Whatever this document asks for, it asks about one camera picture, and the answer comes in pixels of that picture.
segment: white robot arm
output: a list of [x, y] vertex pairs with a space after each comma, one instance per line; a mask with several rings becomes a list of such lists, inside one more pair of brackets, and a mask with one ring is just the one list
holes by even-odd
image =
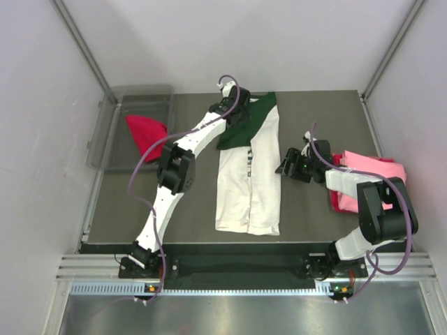
[[[291, 172], [290, 178], [306, 183], [313, 178], [316, 183], [325, 184], [329, 190], [342, 192], [358, 201], [359, 227], [332, 242], [326, 252], [333, 267], [362, 258], [368, 251], [406, 237], [404, 214], [396, 194], [381, 179], [330, 169], [318, 159], [310, 147], [310, 133], [307, 132], [303, 138], [307, 143], [304, 149], [290, 148], [276, 173], [287, 176]], [[314, 144], [320, 155], [326, 161], [332, 162], [329, 142], [314, 139]], [[412, 233], [415, 234], [418, 231], [418, 221], [404, 182], [397, 177], [389, 180], [405, 199], [411, 217]], [[393, 208], [384, 210], [383, 202], [392, 204]]]
[[[228, 126], [244, 121], [248, 117], [250, 92], [240, 87], [240, 98], [235, 102], [237, 87], [234, 81], [220, 88], [223, 99], [220, 103], [211, 106], [203, 119], [193, 128], [200, 130], [191, 132], [175, 142], [167, 142], [163, 146], [157, 170], [159, 187], [154, 202], [156, 231], [161, 243], [163, 243], [163, 236], [175, 206], [184, 193], [192, 187], [196, 157]], [[235, 103], [237, 105], [234, 110], [227, 117], [222, 118], [222, 115]], [[150, 211], [146, 224], [133, 243], [129, 254], [129, 259], [143, 269], [150, 267], [151, 263], [155, 267], [157, 263], [154, 253], [159, 250], [159, 245], [156, 242], [153, 223], [154, 213]]]

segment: clear container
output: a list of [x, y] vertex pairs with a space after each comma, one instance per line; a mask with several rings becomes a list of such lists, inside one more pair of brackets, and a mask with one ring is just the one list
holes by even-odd
[[[168, 134], [174, 130], [174, 90], [168, 85], [115, 87], [118, 104], [106, 97], [101, 103], [87, 164], [96, 170], [132, 171], [141, 158], [126, 123], [128, 115], [150, 117], [163, 122]], [[143, 164], [142, 170], [156, 170], [157, 161]]]

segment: red fabric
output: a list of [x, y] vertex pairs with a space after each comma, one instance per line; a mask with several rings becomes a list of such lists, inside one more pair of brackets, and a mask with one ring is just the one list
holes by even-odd
[[[334, 165], [340, 164], [342, 157], [343, 157], [343, 154], [332, 154], [332, 159], [333, 159]], [[381, 162], [394, 163], [394, 159], [392, 159], [392, 158], [380, 158], [380, 157], [370, 157], [370, 158], [377, 159]], [[330, 204], [332, 205], [332, 209], [334, 209], [335, 211], [339, 211], [340, 213], [351, 213], [350, 211], [345, 211], [343, 209], [340, 209], [340, 207], [338, 205], [338, 192], [329, 191], [329, 196], [330, 196]]]
[[[145, 152], [156, 141], [167, 136], [166, 125], [160, 121], [150, 119], [149, 117], [141, 117], [140, 115], [129, 115], [126, 117], [126, 123], [131, 131], [133, 141], [140, 150], [140, 155], [144, 155]], [[160, 143], [151, 153], [146, 157], [145, 163], [148, 163], [154, 159], [158, 159], [161, 156], [161, 150], [164, 142]]]

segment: pink cloth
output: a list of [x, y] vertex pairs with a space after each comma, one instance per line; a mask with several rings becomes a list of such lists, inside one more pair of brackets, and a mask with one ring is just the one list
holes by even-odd
[[[350, 151], [344, 152], [343, 159], [340, 163], [353, 170], [374, 172], [381, 174], [382, 176], [387, 178], [399, 177], [404, 181], [404, 183], [406, 181], [404, 166], [399, 163], [381, 162], [374, 158], [355, 154]], [[340, 192], [338, 196], [338, 205], [340, 209], [358, 213], [358, 205], [356, 199]], [[391, 207], [391, 204], [383, 204], [383, 209], [390, 209]]]

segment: garment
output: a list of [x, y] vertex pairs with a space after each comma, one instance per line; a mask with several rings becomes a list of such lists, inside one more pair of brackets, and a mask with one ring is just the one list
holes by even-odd
[[[406, 173], [404, 166], [399, 163], [384, 162], [374, 158], [355, 154], [350, 151], [345, 151], [341, 163], [349, 169], [359, 171], [375, 172], [381, 174], [386, 178], [399, 177], [403, 182], [406, 181]], [[346, 195], [339, 194], [338, 205], [341, 210], [352, 211], [358, 213], [357, 200]], [[391, 204], [383, 204], [383, 209], [391, 209]]]
[[[388, 163], [394, 163], [395, 160], [392, 158], [384, 158], [384, 157], [371, 157], [373, 159], [376, 159], [378, 161], [382, 161], [382, 162], [388, 162]], [[342, 160], [343, 160], [343, 154], [332, 154], [332, 159], [333, 159], [333, 164], [334, 165], [343, 165], [342, 164]], [[341, 200], [343, 193], [341, 192], [337, 192], [337, 191], [332, 191], [329, 190], [329, 195], [330, 195], [330, 204], [332, 206], [332, 209], [334, 209], [335, 211], [338, 211], [339, 213], [349, 213], [350, 211], [347, 211], [345, 209], [340, 209], [339, 206], [339, 201]]]
[[[128, 115], [126, 117], [126, 123], [141, 156], [144, 155], [156, 141], [167, 136], [166, 125], [149, 117]], [[160, 145], [152, 150], [146, 157], [145, 163], [160, 158], [163, 145], [164, 142], [160, 143]]]
[[253, 96], [251, 120], [225, 131], [217, 177], [216, 229], [279, 235], [279, 114], [274, 93]]

